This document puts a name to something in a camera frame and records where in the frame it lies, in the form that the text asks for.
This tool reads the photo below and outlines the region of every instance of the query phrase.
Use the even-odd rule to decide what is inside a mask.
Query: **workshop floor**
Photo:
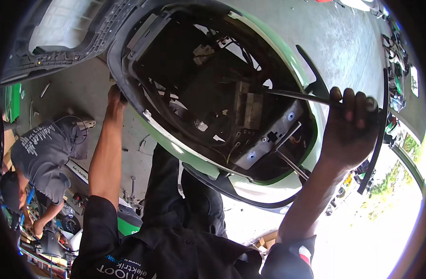
[[[381,33],[388,33],[382,19],[370,13],[351,9],[335,9],[332,2],[318,3],[306,0],[227,0],[226,3],[241,8],[268,24],[294,50],[310,81],[315,78],[295,45],[301,45],[321,71],[329,88],[351,87],[373,96],[382,103],[385,56]],[[39,98],[44,86],[51,85]],[[91,59],[72,68],[46,77],[23,82],[26,97],[21,100],[22,134],[30,129],[29,108],[39,115],[32,116],[32,127],[59,111],[72,108],[92,116],[97,125],[88,137],[89,151],[86,160],[78,161],[88,170],[101,131],[107,105],[107,93],[113,82],[109,70],[98,59]],[[130,193],[131,176],[136,180],[136,197],[144,198],[151,169],[155,141],[146,138],[143,148],[139,143],[148,132],[139,124],[138,115],[129,106],[124,116],[122,157],[122,189]],[[246,242],[278,227],[281,215],[268,213],[248,205],[225,199],[227,233],[230,239]]]

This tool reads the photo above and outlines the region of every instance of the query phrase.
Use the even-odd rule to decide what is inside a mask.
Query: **gray t-shirt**
[[[84,159],[86,141],[73,117],[46,121],[23,134],[13,145],[11,159],[35,188],[60,204],[66,187],[59,170],[69,157]]]

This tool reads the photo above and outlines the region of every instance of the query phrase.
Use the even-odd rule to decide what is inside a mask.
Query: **screwdriver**
[[[319,98],[319,97],[308,95],[308,94],[303,94],[303,93],[298,93],[298,92],[293,92],[288,90],[279,90],[279,89],[266,89],[265,92],[269,94],[292,97],[292,98],[301,99],[305,101],[322,103],[330,107],[337,107],[338,109],[341,109],[341,110],[345,109],[343,103],[331,102],[331,100],[329,99]],[[377,101],[373,97],[366,97],[366,110],[370,113],[376,113],[378,111]]]

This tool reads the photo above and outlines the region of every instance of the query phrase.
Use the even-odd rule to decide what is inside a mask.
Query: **mechanic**
[[[79,117],[66,114],[56,121],[45,121],[23,134],[11,148],[15,171],[1,178],[1,195],[4,204],[13,212],[26,216],[26,229],[41,238],[44,226],[63,208],[63,195],[69,181],[60,168],[69,160],[86,159],[88,129]],[[28,217],[26,186],[35,187],[40,204],[47,207],[33,224]]]
[[[111,87],[101,135],[89,170],[90,197],[84,214],[73,278],[312,278],[314,230],[336,188],[372,152],[378,124],[366,121],[366,96],[334,87],[346,111],[330,108],[323,146],[313,172],[285,215],[262,274],[259,251],[226,238],[221,195],[187,171],[179,194],[179,161],[160,145],[145,195],[143,225],[119,241],[118,195],[121,130],[126,103]]]

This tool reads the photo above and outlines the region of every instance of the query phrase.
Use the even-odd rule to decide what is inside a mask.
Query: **tire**
[[[73,218],[69,216],[64,216],[61,219],[61,226],[63,227],[64,231],[71,234],[76,234],[81,230],[81,225],[76,216],[73,216]]]

